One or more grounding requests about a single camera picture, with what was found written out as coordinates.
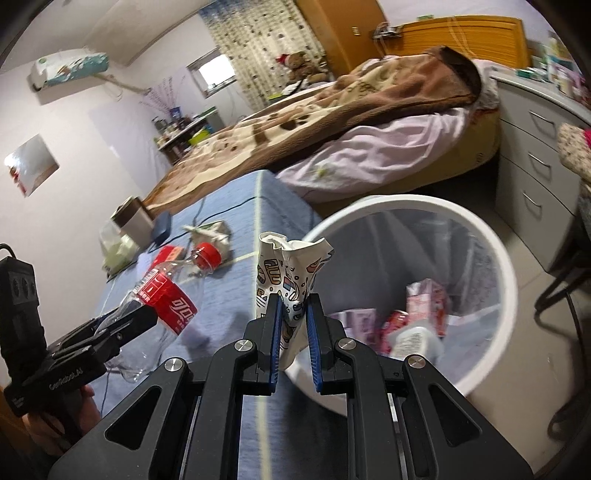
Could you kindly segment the person's left hand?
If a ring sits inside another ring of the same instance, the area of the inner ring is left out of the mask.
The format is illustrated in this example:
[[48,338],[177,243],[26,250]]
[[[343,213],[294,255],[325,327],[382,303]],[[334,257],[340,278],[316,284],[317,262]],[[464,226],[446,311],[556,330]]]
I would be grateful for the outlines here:
[[65,453],[77,438],[92,430],[101,420],[94,401],[95,391],[90,385],[79,390],[79,404],[70,411],[59,407],[50,413],[28,413],[22,418],[33,442],[49,455]]

